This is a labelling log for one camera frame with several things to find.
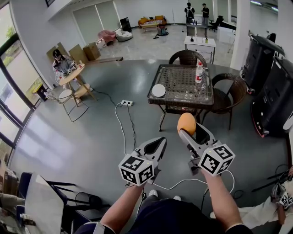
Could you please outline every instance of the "wicker chair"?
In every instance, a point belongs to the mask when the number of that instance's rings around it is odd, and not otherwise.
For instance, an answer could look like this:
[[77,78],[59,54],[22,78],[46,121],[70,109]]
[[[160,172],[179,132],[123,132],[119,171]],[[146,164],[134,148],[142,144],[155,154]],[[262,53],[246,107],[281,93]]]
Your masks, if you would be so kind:
[[[219,74],[216,75],[212,79],[213,87],[215,84],[221,80],[233,80],[233,84],[230,87],[228,93],[224,93],[223,91],[214,88],[214,105],[212,106],[211,110],[206,110],[202,119],[202,122],[205,120],[205,117],[208,112],[213,112],[216,114],[225,114],[230,113],[230,122],[229,122],[229,130],[231,129],[231,121],[232,121],[232,110],[233,107],[238,105],[246,95],[246,83],[243,79],[240,78],[238,75],[234,74]],[[230,98],[228,95],[231,94],[233,98],[233,103],[231,103]]]
[[181,65],[197,65],[197,60],[199,59],[202,62],[202,66],[206,67],[206,61],[200,53],[192,50],[181,50],[175,53],[169,60],[169,64],[179,58]]

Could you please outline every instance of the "ceiling light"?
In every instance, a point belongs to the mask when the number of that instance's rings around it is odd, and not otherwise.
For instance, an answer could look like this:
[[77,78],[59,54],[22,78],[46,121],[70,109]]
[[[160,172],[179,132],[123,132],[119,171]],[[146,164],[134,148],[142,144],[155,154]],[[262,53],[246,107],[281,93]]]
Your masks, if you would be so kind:
[[277,12],[279,12],[279,9],[278,8],[276,8],[276,7],[271,7],[274,11],[277,11]]
[[250,2],[253,3],[253,4],[261,5],[260,2],[256,2],[256,1],[250,1]]

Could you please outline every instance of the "sneaker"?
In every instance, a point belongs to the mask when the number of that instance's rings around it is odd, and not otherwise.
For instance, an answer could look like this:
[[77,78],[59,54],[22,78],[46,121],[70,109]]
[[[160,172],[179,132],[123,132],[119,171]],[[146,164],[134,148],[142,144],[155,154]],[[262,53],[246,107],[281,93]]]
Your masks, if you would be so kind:
[[216,216],[215,216],[215,212],[211,212],[211,213],[210,213],[210,218],[216,218]]
[[150,197],[151,195],[155,195],[156,197],[158,197],[157,195],[157,191],[156,190],[151,190],[150,193],[148,194],[148,196]]
[[177,201],[181,201],[181,197],[179,197],[179,196],[175,196],[173,199],[177,200]]

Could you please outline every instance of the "round wooden table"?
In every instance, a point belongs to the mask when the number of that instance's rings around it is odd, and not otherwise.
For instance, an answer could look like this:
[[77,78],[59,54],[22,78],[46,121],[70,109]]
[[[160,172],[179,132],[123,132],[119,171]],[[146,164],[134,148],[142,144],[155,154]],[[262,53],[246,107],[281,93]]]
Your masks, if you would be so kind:
[[86,93],[89,93],[93,97],[94,100],[97,100],[95,98],[95,96],[91,93],[91,91],[89,90],[90,89],[90,85],[89,84],[84,84],[82,82],[82,79],[79,76],[79,74],[84,70],[84,68],[85,68],[85,65],[83,65],[82,68],[77,68],[76,70],[74,70],[73,72],[71,72],[68,76],[62,78],[59,81],[59,85],[66,85],[66,84],[68,84],[69,85],[69,88],[72,90],[72,92],[74,92],[74,89],[72,88],[72,86],[70,84],[70,81],[72,81],[74,78],[77,79],[77,82],[81,86],[78,87],[78,89],[75,91],[75,93],[73,95],[73,98],[74,98],[74,101],[75,101],[76,105],[77,105],[76,98],[79,98],[79,97],[85,95]]

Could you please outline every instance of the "power strip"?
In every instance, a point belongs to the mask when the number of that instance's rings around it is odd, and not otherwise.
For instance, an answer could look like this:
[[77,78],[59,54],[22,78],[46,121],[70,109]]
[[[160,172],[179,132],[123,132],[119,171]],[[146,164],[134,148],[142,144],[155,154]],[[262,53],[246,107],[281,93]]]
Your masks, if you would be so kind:
[[122,100],[121,104],[124,106],[132,106],[133,101]]

